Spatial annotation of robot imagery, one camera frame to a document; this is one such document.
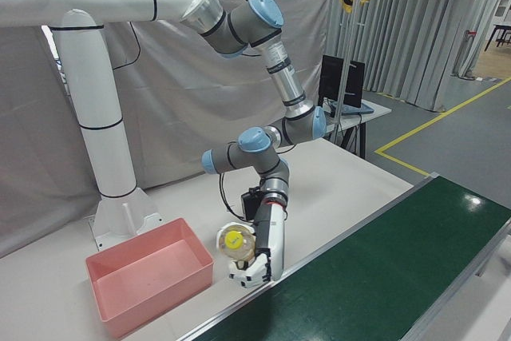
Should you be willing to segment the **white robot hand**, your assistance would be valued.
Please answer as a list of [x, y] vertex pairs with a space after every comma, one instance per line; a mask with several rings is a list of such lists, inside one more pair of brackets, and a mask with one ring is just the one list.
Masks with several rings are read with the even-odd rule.
[[245, 288], [279, 280], [284, 266], [283, 206], [262, 203], [253, 224], [230, 222], [216, 235], [216, 248], [230, 259], [228, 278]]

